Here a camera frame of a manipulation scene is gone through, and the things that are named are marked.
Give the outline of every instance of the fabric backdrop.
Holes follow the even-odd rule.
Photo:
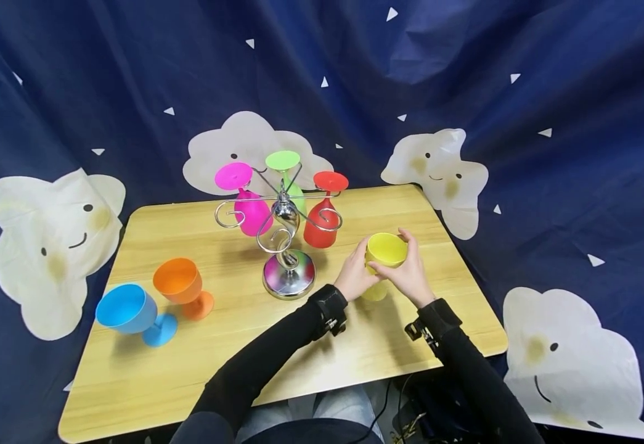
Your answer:
[[[418,183],[533,420],[644,437],[644,1],[4,0],[0,443],[59,442],[131,212],[280,148]]]

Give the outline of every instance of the person's right hand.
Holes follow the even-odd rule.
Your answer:
[[[376,262],[369,262],[369,267],[376,270],[377,274],[393,282],[402,294],[406,295],[418,309],[435,300],[433,290],[430,289],[428,278],[425,277],[423,258],[418,251],[418,241],[412,237],[408,230],[399,228],[401,239],[409,245],[409,254],[400,267],[389,268]]]

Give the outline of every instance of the person's left hand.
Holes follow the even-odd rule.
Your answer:
[[[365,237],[359,245],[356,246],[356,249],[351,252],[350,256],[344,261],[344,265],[341,266],[341,271],[339,276],[334,282],[334,286],[337,290],[344,295],[344,298],[351,302],[364,291],[368,290],[370,286],[378,284],[383,280],[383,277],[371,274],[365,268],[365,249],[369,243],[370,236]]]

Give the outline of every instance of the jeans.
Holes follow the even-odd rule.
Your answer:
[[[347,421],[358,422],[370,426],[376,417],[372,405],[364,389],[361,386],[351,386],[331,390],[325,393],[317,393],[314,398],[314,409],[312,417],[335,417]],[[236,444],[251,438],[264,430],[270,429],[283,422],[294,421],[288,401],[280,401],[253,407],[248,413],[243,426],[236,436]],[[383,442],[381,430],[378,424],[373,425],[373,432]]]

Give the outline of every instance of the hand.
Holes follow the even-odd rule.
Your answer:
[[[418,309],[421,309],[433,302],[435,295],[433,290],[430,289],[428,278],[425,277],[423,258],[420,257],[420,252],[418,251],[418,241],[406,229],[399,228],[398,232],[401,233],[401,239],[409,245],[409,255],[406,257],[406,261],[397,268],[389,268],[376,262],[369,262],[369,267],[393,282],[393,285],[402,294],[406,295]]]
[[[344,298],[351,302],[358,299],[370,286],[378,284],[383,280],[382,276],[369,273],[365,268],[365,248],[369,243],[370,236],[365,237],[341,266],[339,276],[334,282],[337,290],[344,295]]]

